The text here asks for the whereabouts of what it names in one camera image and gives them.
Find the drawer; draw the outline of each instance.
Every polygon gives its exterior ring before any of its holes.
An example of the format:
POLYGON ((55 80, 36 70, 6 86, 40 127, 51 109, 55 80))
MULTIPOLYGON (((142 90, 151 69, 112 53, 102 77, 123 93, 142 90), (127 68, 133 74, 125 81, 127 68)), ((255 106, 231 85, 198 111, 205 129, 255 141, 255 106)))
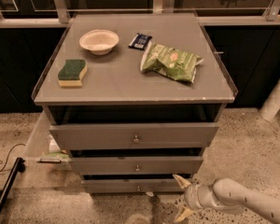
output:
POLYGON ((210 123, 64 124, 49 130, 61 149, 206 147, 218 125, 210 123))
POLYGON ((88 193, 146 193, 182 192, 173 178, 168 179, 116 179, 83 180, 82 186, 88 193))
POLYGON ((197 173, 203 157, 111 157, 71 159, 80 175, 142 175, 197 173))

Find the sponge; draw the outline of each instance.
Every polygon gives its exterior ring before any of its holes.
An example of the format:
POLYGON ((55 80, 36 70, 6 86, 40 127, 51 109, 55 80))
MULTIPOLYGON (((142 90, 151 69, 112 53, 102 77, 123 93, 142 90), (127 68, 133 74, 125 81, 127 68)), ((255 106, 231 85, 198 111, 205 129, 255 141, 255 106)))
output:
POLYGON ((82 78, 87 72, 84 60, 66 60, 63 69, 58 74, 61 87, 81 87, 82 78))

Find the chip bag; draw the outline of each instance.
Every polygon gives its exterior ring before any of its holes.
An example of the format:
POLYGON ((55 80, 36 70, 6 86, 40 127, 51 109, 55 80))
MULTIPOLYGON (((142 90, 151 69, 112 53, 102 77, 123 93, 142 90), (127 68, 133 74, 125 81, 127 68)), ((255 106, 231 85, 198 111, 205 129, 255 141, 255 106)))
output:
POLYGON ((142 73, 155 71, 177 81, 194 83, 196 65, 203 62, 198 55, 149 42, 143 55, 142 73))

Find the drawer front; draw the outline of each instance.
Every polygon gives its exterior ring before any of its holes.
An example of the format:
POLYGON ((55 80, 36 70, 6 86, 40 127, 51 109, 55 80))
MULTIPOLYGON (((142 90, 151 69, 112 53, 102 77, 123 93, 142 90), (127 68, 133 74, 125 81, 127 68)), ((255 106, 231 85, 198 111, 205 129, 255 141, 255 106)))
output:
POLYGON ((64 124, 50 126, 61 149, 206 147, 217 123, 64 124))
POLYGON ((72 159, 80 175, 142 175, 197 173, 203 157, 120 157, 72 159))
POLYGON ((88 193, 145 193, 181 192, 174 179, 126 179, 126 180, 87 180, 82 181, 88 193))

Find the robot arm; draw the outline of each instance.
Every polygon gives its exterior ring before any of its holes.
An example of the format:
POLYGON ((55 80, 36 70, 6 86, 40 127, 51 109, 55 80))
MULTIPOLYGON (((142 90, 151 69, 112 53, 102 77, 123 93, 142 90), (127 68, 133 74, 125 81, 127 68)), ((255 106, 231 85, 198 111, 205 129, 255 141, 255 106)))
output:
POLYGON ((177 214, 175 222, 189 216, 189 210, 209 207, 220 212, 240 214, 246 207, 272 223, 280 224, 280 200, 247 189, 228 178, 217 179, 213 185, 206 186, 190 184, 179 175, 174 177, 179 186, 185 190, 188 207, 177 214))

